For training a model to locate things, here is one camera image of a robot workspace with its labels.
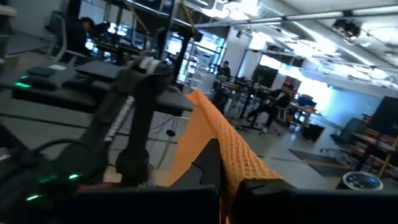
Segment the black monitor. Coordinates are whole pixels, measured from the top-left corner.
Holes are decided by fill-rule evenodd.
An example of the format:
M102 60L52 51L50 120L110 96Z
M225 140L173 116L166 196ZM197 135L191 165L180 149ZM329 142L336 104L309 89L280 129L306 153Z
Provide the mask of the black monitor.
M377 107L368 128L382 135L398 136L398 98L385 96Z

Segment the black desk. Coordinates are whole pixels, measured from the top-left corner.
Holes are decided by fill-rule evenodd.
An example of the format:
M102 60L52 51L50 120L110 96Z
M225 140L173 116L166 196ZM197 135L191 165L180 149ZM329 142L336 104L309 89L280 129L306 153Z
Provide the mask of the black desk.
M147 57L132 67L93 61L56 70L49 77L23 73L18 78L2 78L0 85L11 89L18 100L96 113L106 119L128 114L133 106L146 113L180 116L193 111L193 105L180 92L169 90L173 74L172 67Z

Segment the grey office chair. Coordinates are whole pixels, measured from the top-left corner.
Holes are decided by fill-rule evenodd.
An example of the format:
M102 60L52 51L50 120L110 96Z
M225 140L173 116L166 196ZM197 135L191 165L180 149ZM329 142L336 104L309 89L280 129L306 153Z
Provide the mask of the grey office chair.
M67 44L67 25L66 21L59 13L55 12L51 17L53 29L53 41L50 44L47 56L54 62L60 62L61 59L70 55L70 59L67 61L68 66L74 66L78 57L85 57L85 55L72 50L68 50Z

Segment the person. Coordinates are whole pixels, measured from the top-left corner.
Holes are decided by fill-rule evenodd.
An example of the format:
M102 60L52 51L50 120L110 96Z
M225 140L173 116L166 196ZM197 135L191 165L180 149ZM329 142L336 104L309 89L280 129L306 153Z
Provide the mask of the person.
M218 75L225 76L227 78L231 77L231 70L229 68L229 62L225 60L219 67L217 71Z
M91 50L86 48L86 40L91 29L94 28L94 21L89 17L80 19L69 18L66 24L67 49L79 54L90 56Z
M259 113L266 112L268 114L268 120L260 133L267 133L275 117L279 114L279 108L285 109L290 104L292 100L291 92L293 89L293 84L286 83L282 86L282 88L270 92L268 95L268 104L260 105L256 109L249 112L246 116L246 121L250 121L251 117L258 115Z

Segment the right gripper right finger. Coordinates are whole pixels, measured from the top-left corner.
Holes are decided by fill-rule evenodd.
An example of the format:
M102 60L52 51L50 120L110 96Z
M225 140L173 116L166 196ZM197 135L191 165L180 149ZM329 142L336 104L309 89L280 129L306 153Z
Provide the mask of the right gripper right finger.
M281 179L244 180L231 224L398 224L398 190L313 190Z

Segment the black tower fan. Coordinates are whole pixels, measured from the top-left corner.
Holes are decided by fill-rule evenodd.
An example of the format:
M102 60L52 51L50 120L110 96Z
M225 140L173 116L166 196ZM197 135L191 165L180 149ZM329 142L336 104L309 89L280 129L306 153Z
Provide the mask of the black tower fan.
M345 173L336 186L336 189L348 190L382 190L383 188L384 184L379 178L362 171Z

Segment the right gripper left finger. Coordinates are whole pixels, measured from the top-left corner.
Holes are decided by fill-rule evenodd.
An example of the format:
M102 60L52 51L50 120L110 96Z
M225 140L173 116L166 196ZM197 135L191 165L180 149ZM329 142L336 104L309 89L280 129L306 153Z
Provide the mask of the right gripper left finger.
M210 139L169 187L80 191L74 224L219 224L221 178L220 144Z

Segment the black waste bin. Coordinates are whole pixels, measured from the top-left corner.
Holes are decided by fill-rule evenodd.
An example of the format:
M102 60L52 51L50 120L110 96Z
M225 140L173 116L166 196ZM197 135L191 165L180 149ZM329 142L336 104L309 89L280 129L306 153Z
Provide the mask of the black waste bin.
M305 140L316 142L318 138L322 135L325 128L317 124L309 124L304 128L302 132L302 137Z

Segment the dark office chair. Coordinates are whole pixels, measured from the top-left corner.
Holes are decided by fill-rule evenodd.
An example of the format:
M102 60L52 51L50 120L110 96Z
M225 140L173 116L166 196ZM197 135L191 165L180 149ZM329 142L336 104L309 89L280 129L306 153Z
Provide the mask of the dark office chair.
M320 149L320 152L346 152L355 143L354 134L363 134L366 131L366 128L367 123L365 121L358 118L351 118L339 134L330 134L330 139L338 148L333 149L324 147Z

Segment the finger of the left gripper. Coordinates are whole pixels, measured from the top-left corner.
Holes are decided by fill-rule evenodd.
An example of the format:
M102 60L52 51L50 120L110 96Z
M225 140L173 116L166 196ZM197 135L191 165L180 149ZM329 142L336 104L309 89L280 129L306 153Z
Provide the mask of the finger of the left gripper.
M162 93L162 77L148 75L139 80L133 91L134 112L126 148L116 159L121 185L136 187L149 179L149 153L146 149L157 97Z

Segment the black floor mat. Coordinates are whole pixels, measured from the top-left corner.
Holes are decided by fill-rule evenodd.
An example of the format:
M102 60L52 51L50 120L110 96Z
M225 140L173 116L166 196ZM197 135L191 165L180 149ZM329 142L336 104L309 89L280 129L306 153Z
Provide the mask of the black floor mat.
M338 162L336 159L309 152L289 149L294 156L309 165L313 170L327 178L340 178L350 171L349 167Z

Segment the orange elastic bandage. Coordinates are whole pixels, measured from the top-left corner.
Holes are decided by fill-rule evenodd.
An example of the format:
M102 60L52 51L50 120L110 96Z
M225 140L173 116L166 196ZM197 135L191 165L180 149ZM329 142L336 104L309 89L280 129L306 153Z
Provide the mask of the orange elastic bandage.
M220 211L221 222L224 223L242 181L282 180L282 177L255 155L202 91L195 90L185 97L194 105L193 115L178 142L167 183L175 183L188 170L208 141L217 139L226 174L226 193L221 197Z

